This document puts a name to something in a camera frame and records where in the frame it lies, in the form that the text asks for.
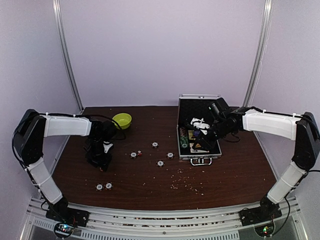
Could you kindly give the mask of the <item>aluminium poker case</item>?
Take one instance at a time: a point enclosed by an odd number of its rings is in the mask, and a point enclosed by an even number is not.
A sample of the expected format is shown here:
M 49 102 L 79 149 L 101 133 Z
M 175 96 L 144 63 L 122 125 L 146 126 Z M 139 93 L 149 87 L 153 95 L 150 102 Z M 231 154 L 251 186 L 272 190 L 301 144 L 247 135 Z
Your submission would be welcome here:
M 221 157 L 222 152 L 219 145 L 219 142 L 216 141 L 214 148 L 211 151 L 205 150 L 194 150 L 192 148 L 195 140 L 189 140 L 188 138 L 188 147 L 181 148 L 180 146 L 180 134 L 179 128 L 185 127 L 185 123 L 190 121 L 192 118 L 204 119 L 207 124 L 212 124 L 214 118 L 209 111 L 209 106 L 213 103 L 213 100 L 216 100 L 220 97 L 217 94 L 180 94 L 178 98 L 178 115 L 177 115 L 177 124 L 176 124 L 176 133 L 177 133 L 177 144 L 178 144 L 178 158 L 182 161 L 188 161 L 193 167 L 199 166 L 210 166 L 215 159 Z

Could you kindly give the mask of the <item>yellow blue card box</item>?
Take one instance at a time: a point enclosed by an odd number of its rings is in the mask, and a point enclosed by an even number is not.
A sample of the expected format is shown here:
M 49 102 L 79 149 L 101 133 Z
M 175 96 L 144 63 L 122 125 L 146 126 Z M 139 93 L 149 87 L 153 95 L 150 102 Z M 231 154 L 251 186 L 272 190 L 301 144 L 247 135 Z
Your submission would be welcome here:
M 198 130 L 188 130 L 188 139 L 191 141 L 195 141 L 199 135 Z

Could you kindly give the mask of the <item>red triangle dealer marker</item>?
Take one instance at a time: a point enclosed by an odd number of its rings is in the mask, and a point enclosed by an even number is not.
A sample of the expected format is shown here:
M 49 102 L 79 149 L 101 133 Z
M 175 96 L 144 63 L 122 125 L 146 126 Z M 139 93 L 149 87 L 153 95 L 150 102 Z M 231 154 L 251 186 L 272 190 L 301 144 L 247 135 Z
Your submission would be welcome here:
M 202 145 L 201 145 L 200 143 L 198 143 L 198 142 L 195 142 L 195 143 L 193 144 L 192 148 L 193 148 L 194 150 L 202 150 L 202 149 L 203 149 Z

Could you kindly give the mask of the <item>green poker chip front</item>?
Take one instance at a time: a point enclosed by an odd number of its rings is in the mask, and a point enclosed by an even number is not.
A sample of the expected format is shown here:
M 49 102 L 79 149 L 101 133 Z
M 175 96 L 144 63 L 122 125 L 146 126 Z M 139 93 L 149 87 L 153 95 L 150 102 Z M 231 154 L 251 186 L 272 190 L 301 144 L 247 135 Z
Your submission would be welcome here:
M 183 149 L 186 149 L 189 146 L 189 142 L 188 141 L 181 141 L 180 142 L 180 147 Z

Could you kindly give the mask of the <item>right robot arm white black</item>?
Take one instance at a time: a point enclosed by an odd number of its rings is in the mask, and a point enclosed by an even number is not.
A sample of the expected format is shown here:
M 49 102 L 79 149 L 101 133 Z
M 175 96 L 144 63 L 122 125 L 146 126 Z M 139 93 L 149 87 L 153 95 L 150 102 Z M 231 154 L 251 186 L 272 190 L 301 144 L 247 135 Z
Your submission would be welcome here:
M 197 141 L 203 145 L 237 132 L 253 132 L 290 141 L 293 154 L 275 184 L 254 208 L 239 212 L 243 225 L 270 221 L 282 215 L 280 202 L 300 184 L 315 166 L 320 154 L 320 131 L 311 112 L 279 113 L 255 106 L 231 107 L 220 97 L 208 107 L 213 120 L 193 117 L 190 125 L 200 131 Z

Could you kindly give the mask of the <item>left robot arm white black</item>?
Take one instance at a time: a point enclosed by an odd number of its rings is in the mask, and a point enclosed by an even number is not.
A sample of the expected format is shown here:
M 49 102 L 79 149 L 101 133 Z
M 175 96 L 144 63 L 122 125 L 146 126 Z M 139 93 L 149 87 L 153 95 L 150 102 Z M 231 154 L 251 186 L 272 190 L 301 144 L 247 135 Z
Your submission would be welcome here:
M 112 160 L 115 136 L 124 129 L 110 117 L 105 116 L 104 121 L 101 118 L 99 114 L 39 113 L 28 109 L 12 134 L 15 158 L 48 203 L 49 212 L 61 222 L 69 221 L 72 211 L 45 164 L 44 141 L 57 136 L 85 137 L 86 161 L 105 172 Z

